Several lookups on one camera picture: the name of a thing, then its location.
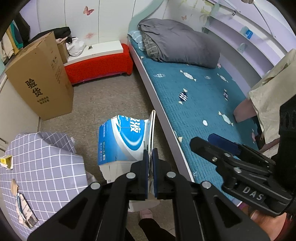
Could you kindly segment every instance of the blue quilted bed cover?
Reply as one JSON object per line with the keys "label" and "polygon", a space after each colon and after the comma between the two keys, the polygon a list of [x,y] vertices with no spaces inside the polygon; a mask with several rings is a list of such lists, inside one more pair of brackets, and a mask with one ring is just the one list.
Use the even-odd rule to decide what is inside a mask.
{"label": "blue quilted bed cover", "polygon": [[215,171],[215,165],[193,153],[189,143],[193,137],[207,140],[210,134],[216,133],[258,150],[252,138],[257,126],[251,119],[236,123],[233,116],[245,95],[220,64],[215,69],[208,69],[156,62],[139,50],[133,40],[131,43],[153,83],[195,182],[207,180],[221,190],[223,179]]}

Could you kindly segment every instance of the cardboard box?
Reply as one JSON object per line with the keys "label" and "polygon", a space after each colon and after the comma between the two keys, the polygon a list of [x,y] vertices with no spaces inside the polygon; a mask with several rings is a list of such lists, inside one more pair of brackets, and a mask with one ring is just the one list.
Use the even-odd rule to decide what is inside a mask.
{"label": "cardboard box", "polygon": [[66,47],[66,40],[64,40],[63,42],[61,42],[60,44],[58,44],[58,49],[59,49],[59,54],[61,55],[63,64],[68,62],[69,59],[69,53]]}
{"label": "cardboard box", "polygon": [[72,111],[73,87],[53,32],[21,50],[7,67],[6,74],[19,95],[42,120]]}

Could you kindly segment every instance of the gray carpet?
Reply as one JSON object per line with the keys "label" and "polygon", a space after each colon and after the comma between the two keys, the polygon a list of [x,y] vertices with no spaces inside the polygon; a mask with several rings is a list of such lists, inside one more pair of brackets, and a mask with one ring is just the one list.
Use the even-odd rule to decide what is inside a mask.
{"label": "gray carpet", "polygon": [[[103,183],[105,180],[97,165],[99,126],[116,115],[148,119],[152,109],[148,93],[135,69],[130,76],[119,75],[74,86],[72,112],[43,121],[41,130],[65,132],[74,137],[77,154],[83,156],[85,169]],[[158,149],[159,158],[168,161],[172,170],[177,172],[158,119],[155,122],[154,148]],[[162,201],[152,212],[162,228],[174,233],[171,201]],[[127,228],[135,240],[147,240],[137,225],[138,215],[129,213]]]}

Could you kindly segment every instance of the red cushion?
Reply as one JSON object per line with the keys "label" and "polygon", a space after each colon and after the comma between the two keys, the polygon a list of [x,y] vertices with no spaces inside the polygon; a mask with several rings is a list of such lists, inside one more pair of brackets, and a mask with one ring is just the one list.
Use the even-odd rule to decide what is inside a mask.
{"label": "red cushion", "polygon": [[126,44],[121,45],[123,47],[123,53],[90,58],[65,66],[70,82],[72,84],[77,84],[113,74],[131,74],[133,61],[128,46]]}

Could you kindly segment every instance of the pink slipper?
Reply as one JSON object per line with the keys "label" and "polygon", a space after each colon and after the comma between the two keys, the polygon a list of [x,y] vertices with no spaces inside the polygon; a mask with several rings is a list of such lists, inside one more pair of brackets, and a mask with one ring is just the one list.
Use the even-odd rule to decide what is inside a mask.
{"label": "pink slipper", "polygon": [[140,219],[143,218],[153,218],[153,214],[149,209],[140,211]]}

